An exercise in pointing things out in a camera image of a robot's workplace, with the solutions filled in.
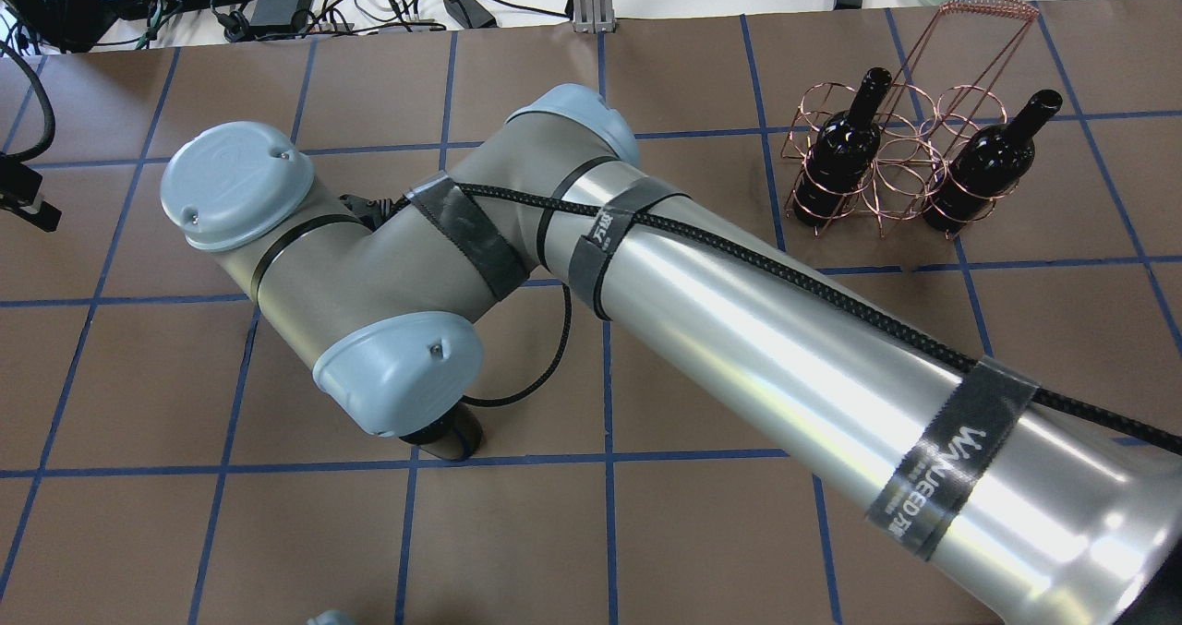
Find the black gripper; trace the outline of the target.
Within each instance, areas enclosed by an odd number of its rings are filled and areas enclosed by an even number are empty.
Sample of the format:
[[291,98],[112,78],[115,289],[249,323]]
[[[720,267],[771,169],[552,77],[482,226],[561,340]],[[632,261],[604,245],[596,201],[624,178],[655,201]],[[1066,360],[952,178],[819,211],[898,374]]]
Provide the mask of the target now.
[[58,229],[61,211],[43,196],[43,176],[14,158],[1,158],[1,209],[46,233]]

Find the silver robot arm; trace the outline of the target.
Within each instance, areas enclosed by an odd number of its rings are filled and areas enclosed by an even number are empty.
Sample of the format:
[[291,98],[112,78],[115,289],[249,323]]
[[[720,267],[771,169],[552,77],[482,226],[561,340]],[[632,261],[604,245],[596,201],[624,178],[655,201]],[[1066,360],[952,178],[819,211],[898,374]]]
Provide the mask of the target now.
[[275,356],[275,331],[209,260],[169,289],[137,236],[160,167],[43,171],[63,211],[4,219],[4,623],[314,621],[312,538],[290,517],[310,473],[220,475],[225,437]]
[[375,211],[247,121],[181,147],[160,198],[369,435],[443,457],[478,319],[541,267],[1004,621],[1178,623],[1178,436],[948,347],[638,163],[561,85]]

